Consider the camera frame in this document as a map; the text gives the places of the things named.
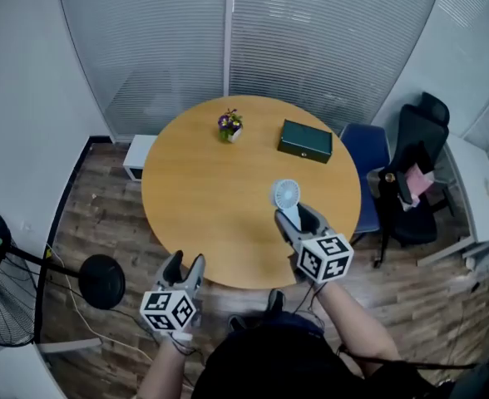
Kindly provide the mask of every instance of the person's arm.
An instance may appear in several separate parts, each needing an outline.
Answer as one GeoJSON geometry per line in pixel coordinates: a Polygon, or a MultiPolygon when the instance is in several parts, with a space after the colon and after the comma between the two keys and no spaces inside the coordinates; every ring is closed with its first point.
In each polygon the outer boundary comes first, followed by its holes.
{"type": "MultiPolygon", "coordinates": [[[[362,357],[400,359],[396,344],[385,327],[339,284],[326,283],[317,298],[328,314],[348,350],[362,357]]],[[[357,362],[365,377],[371,376],[381,364],[357,362]]]]}
{"type": "Polygon", "coordinates": [[[137,392],[137,399],[180,399],[185,355],[178,352],[170,338],[160,350],[137,392]]]}

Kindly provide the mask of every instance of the round wooden table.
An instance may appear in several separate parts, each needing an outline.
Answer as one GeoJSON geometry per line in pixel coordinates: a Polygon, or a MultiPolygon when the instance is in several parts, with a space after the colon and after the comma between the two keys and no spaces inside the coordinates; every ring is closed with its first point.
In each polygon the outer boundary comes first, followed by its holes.
{"type": "Polygon", "coordinates": [[[288,103],[258,96],[204,102],[175,118],[146,158],[142,194],[146,217],[184,265],[206,259],[205,277],[236,288],[280,288],[295,283],[292,249],[274,223],[271,185],[294,179],[301,202],[322,213],[350,239],[358,222],[361,191],[352,158],[333,134],[328,164],[277,151],[284,120],[321,130],[318,118],[288,103]],[[217,120],[228,109],[243,117],[239,139],[219,140],[217,120]]]}

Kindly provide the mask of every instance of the blue chair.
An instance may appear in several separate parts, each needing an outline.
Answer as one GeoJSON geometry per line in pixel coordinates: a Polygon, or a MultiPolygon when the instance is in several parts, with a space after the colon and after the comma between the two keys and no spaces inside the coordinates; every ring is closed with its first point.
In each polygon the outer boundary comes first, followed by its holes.
{"type": "Polygon", "coordinates": [[[341,132],[340,140],[352,156],[361,185],[361,213],[355,228],[358,236],[352,241],[352,245],[355,245],[366,233],[381,229],[367,175],[372,170],[386,167],[390,163],[390,155],[382,127],[348,124],[341,132]]]}

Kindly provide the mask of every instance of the black shirt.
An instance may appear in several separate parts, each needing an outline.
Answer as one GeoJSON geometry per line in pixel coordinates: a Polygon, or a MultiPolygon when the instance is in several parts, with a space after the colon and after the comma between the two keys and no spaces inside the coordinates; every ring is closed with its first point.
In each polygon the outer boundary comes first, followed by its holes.
{"type": "Polygon", "coordinates": [[[413,398],[430,389],[415,369],[402,363],[383,365],[363,380],[324,337],[302,328],[264,325],[230,334],[209,357],[192,397],[413,398]]]}

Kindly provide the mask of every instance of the office chair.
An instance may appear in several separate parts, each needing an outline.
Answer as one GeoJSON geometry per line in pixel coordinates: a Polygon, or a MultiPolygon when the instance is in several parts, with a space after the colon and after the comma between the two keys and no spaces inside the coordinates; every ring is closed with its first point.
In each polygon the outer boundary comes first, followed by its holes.
{"type": "Polygon", "coordinates": [[[381,253],[374,268],[381,266],[389,237],[402,246],[428,244],[437,239],[437,224],[433,213],[448,206],[454,214],[454,204],[447,188],[444,200],[431,206],[422,194],[417,207],[403,211],[398,195],[412,204],[405,172],[415,163],[422,173],[433,170],[448,136],[450,113],[436,97],[422,93],[418,106],[404,105],[400,112],[398,144],[390,165],[379,172],[378,214],[383,227],[381,253]]]}
{"type": "Polygon", "coordinates": [[[340,140],[352,156],[361,186],[361,212],[355,228],[357,236],[352,241],[352,246],[354,246],[366,233],[381,229],[367,175],[372,170],[387,166],[390,162],[390,155],[387,136],[382,127],[348,124],[341,132],[340,140]]]}

